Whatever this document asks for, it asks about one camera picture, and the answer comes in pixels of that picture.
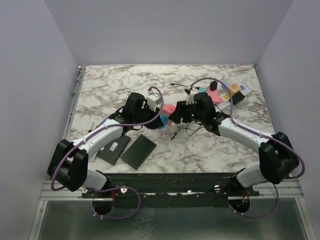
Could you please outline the small black charger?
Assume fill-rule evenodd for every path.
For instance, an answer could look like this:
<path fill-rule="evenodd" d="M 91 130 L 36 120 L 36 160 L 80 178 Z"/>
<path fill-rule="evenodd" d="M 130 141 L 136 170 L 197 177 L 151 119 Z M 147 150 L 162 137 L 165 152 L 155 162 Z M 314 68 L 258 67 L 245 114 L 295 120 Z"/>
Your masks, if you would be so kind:
<path fill-rule="evenodd" d="M 209 85 L 209 90 L 210 91 L 216 91 L 217 90 L 217 87 L 218 87 L 218 82 L 217 81 L 212 81 Z"/>

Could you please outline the large black adapter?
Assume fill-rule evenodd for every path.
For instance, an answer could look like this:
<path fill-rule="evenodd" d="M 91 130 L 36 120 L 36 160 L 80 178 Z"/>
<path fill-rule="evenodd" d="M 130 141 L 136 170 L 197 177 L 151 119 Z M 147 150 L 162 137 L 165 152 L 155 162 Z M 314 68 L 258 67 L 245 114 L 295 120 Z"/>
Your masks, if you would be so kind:
<path fill-rule="evenodd" d="M 243 101 L 245 99 L 245 96 L 239 91 L 236 94 L 234 94 L 231 99 L 229 100 L 229 102 L 231 102 L 233 105 L 237 105 L 238 103 L 240 103 L 241 101 Z"/>

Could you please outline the pink cube socket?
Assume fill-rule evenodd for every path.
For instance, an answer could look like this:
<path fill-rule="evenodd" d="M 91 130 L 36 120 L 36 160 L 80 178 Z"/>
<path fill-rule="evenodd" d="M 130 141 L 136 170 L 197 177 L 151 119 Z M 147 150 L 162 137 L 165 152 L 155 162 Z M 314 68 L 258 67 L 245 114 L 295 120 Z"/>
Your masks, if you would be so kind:
<path fill-rule="evenodd" d="M 174 123 L 172 120 L 170 120 L 169 118 L 167 119 L 166 127 L 172 132 L 178 129 L 178 125 Z"/>

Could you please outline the blue plug adapter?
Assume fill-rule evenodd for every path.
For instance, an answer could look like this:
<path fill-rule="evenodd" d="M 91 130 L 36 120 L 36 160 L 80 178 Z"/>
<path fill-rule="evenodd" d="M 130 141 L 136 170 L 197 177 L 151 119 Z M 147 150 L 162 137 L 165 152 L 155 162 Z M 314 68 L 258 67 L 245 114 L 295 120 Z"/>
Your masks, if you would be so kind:
<path fill-rule="evenodd" d="M 166 115 L 161 115 L 160 120 L 162 122 L 162 126 L 158 127 L 158 130 L 161 130 L 166 127 L 167 122 L 168 122 L 168 117 Z"/>

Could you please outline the teal charger plug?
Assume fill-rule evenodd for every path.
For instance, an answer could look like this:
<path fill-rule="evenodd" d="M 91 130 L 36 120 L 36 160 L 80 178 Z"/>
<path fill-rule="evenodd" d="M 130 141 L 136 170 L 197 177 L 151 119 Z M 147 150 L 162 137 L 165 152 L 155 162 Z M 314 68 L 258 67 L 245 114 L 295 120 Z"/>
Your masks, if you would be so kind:
<path fill-rule="evenodd" d="M 207 91 L 207 89 L 204 88 L 204 87 L 200 87 L 200 88 L 198 88 L 197 90 L 198 90 L 199 93 L 204 93 L 204 92 Z"/>

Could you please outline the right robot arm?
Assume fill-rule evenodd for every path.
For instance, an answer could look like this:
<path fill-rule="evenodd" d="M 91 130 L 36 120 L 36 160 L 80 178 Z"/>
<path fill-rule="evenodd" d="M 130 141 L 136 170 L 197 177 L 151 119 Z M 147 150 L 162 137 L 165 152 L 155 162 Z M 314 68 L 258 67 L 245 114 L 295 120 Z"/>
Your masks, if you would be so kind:
<path fill-rule="evenodd" d="M 208 132 L 234 140 L 259 157 L 258 164 L 240 170 L 233 177 L 229 189 L 234 195 L 242 195 L 254 184 L 279 184 L 299 166 L 299 158 L 284 133 L 259 132 L 237 123 L 230 114 L 217 111 L 204 92 L 195 94 L 193 100 L 193 103 L 178 101 L 169 119 L 175 124 L 200 123 Z"/>

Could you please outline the pink square plug adapter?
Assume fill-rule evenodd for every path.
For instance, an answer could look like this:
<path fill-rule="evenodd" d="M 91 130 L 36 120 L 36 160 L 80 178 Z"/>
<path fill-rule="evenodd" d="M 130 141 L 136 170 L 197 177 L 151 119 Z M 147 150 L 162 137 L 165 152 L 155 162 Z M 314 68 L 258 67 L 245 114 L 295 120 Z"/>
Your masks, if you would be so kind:
<path fill-rule="evenodd" d="M 161 115 L 165 115 L 169 117 L 174 111 L 176 110 L 176 107 L 172 104 L 166 104 L 162 108 Z"/>

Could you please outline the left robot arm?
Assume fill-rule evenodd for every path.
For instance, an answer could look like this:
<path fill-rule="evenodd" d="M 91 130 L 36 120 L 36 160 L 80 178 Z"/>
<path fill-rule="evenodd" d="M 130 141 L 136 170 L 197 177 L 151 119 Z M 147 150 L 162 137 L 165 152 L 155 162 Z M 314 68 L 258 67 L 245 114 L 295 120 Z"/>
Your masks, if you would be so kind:
<path fill-rule="evenodd" d="M 53 153 L 47 174 L 51 189 L 64 188 L 71 192 L 83 187 L 92 189 L 97 196 L 106 197 L 111 190 L 108 178 L 97 170 L 89 170 L 89 160 L 107 144 L 122 137 L 134 127 L 157 129 L 163 125 L 160 118 L 164 98 L 156 87 L 148 89 L 148 95 L 133 92 L 124 106 L 112 113 L 100 125 L 86 135 L 72 141 L 61 140 Z"/>

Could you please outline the orange tan plug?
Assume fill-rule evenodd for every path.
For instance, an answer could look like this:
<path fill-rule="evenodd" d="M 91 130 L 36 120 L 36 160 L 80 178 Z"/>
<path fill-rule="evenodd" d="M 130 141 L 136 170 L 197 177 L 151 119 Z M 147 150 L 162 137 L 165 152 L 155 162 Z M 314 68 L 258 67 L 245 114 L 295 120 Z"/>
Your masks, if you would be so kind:
<path fill-rule="evenodd" d="M 234 96 L 241 91 L 241 87 L 237 83 L 231 83 L 227 86 L 226 94 L 228 96 Z"/>

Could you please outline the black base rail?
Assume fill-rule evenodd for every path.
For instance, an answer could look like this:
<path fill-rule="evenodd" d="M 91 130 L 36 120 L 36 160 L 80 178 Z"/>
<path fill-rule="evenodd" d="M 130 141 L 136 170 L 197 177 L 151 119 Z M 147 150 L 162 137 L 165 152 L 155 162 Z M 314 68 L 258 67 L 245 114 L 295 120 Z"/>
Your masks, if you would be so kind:
<path fill-rule="evenodd" d="M 111 209 L 134 208 L 227 208 L 235 205 L 246 212 L 249 197 L 258 196 L 263 178 L 242 186 L 232 173 L 102 173 L 89 171 L 69 174 L 60 170 L 56 181 L 71 192 L 86 188 L 82 198 L 92 201 L 99 214 Z"/>

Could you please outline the light blue plug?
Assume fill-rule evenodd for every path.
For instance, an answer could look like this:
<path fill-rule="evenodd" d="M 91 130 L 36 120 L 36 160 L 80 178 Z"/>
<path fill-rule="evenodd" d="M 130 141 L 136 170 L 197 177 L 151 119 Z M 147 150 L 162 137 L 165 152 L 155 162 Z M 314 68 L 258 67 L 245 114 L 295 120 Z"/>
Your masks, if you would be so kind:
<path fill-rule="evenodd" d="M 221 85 L 221 88 L 223 90 L 227 91 L 229 86 L 230 86 L 230 84 L 227 81 L 224 81 L 223 84 Z"/>

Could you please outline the white power strip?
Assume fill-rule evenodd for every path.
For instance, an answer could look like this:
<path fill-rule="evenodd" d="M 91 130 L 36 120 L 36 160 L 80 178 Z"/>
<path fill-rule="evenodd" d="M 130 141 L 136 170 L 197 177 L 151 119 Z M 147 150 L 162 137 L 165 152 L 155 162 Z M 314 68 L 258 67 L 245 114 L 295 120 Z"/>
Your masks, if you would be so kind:
<path fill-rule="evenodd" d="M 238 84 L 241 87 L 241 93 L 245 96 L 245 98 L 251 93 L 251 89 L 248 88 L 246 85 L 244 84 Z M 226 107 L 230 106 L 230 96 L 228 96 L 226 94 L 226 91 L 224 89 L 222 89 L 222 87 L 220 87 L 218 89 L 218 93 L 219 93 L 219 103 L 215 104 L 217 109 L 225 109 Z"/>

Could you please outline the black flat box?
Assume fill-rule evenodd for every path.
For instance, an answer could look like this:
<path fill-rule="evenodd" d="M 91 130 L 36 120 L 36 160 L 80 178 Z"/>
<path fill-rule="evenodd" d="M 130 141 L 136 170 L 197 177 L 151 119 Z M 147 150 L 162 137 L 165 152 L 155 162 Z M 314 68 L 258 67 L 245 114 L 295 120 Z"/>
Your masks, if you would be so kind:
<path fill-rule="evenodd" d="M 105 145 L 102 150 L 97 152 L 96 156 L 114 166 L 130 140 L 129 136 L 123 135 Z"/>
<path fill-rule="evenodd" d="M 157 145 L 140 135 L 121 156 L 121 159 L 134 170 L 138 170 Z"/>

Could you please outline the left black flat box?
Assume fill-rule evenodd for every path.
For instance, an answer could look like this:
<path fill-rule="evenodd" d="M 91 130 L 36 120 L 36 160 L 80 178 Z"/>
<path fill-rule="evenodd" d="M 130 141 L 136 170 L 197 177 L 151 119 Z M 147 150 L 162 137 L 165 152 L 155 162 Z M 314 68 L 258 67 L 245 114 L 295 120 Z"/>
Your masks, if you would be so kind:
<path fill-rule="evenodd" d="M 123 135 L 105 145 L 102 150 L 97 152 L 96 156 L 114 166 L 130 140 L 129 136 Z"/>

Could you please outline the black screwdriver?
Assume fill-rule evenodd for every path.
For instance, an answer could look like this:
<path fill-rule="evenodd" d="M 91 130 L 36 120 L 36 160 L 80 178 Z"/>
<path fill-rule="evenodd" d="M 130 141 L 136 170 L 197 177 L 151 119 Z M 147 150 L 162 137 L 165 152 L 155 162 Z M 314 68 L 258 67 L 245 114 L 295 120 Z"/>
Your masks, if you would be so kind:
<path fill-rule="evenodd" d="M 189 85 L 183 85 L 183 84 L 179 84 L 179 83 L 171 83 L 171 86 L 180 86 L 180 87 L 185 87 L 186 89 L 189 89 L 190 86 Z"/>

